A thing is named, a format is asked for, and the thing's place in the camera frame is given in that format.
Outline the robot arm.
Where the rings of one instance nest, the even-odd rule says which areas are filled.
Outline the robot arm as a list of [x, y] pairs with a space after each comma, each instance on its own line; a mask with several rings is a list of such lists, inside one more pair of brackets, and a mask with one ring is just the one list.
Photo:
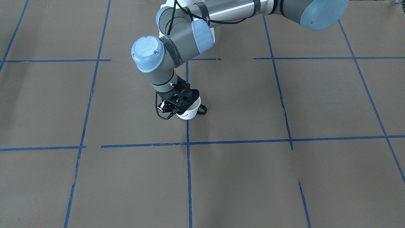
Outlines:
[[182, 6], [161, 7], [156, 14], [159, 36], [142, 36], [131, 48], [131, 57], [155, 90], [158, 116], [191, 119], [203, 116], [197, 89], [176, 73], [176, 68], [211, 49], [217, 42], [213, 31], [257, 16], [279, 15], [312, 31], [335, 24], [348, 7], [347, 0], [204, 0]]

